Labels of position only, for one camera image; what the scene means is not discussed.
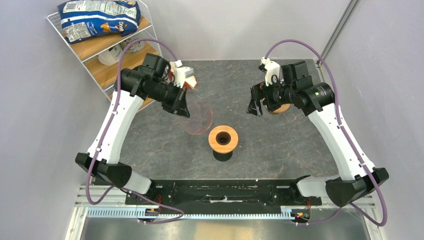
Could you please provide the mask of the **wooden ring stand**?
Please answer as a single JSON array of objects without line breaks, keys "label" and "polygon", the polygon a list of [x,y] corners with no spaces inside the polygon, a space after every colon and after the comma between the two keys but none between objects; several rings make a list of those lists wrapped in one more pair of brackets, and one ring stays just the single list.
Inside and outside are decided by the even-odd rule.
[{"label": "wooden ring stand", "polygon": [[208,143],[219,154],[231,153],[238,145],[238,133],[228,125],[214,127],[208,135]]},{"label": "wooden ring stand", "polygon": [[278,115],[286,112],[292,104],[268,104],[266,106],[268,113],[272,115]]}]

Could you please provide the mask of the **red black dripper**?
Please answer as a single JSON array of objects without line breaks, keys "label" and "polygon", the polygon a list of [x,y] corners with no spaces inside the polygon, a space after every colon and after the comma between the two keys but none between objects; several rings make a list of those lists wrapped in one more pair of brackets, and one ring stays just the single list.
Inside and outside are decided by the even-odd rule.
[{"label": "red black dripper", "polygon": [[220,153],[220,152],[213,151],[212,153],[214,158],[219,162],[226,162],[229,159],[231,159],[231,157],[233,156],[232,151],[228,153]]}]

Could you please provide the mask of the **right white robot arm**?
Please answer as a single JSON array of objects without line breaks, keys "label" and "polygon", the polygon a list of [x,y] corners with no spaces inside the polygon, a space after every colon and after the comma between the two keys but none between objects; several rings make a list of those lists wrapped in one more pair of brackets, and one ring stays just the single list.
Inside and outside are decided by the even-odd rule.
[{"label": "right white robot arm", "polygon": [[333,204],[344,207],[372,193],[375,187],[364,167],[368,167],[378,185],[389,179],[384,167],[374,163],[359,147],[335,105],[335,94],[325,82],[313,83],[305,61],[279,65],[262,58],[258,67],[265,73],[264,81],[250,88],[249,114],[262,116],[262,107],[269,113],[285,105],[294,105],[317,128],[337,166],[334,177],[304,176],[288,191],[289,200],[300,205],[309,197],[328,197]]}]

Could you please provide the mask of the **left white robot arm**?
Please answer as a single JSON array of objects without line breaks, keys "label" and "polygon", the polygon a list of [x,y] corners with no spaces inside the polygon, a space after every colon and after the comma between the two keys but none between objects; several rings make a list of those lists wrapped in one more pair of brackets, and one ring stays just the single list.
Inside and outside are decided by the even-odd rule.
[{"label": "left white robot arm", "polygon": [[76,155],[75,163],[90,176],[113,187],[135,191],[144,204],[152,204],[157,198],[156,189],[151,187],[153,181],[120,162],[125,137],[146,99],[161,103],[168,113],[189,118],[186,91],[194,79],[193,68],[152,53],[141,65],[122,69],[99,133],[85,153]]}]

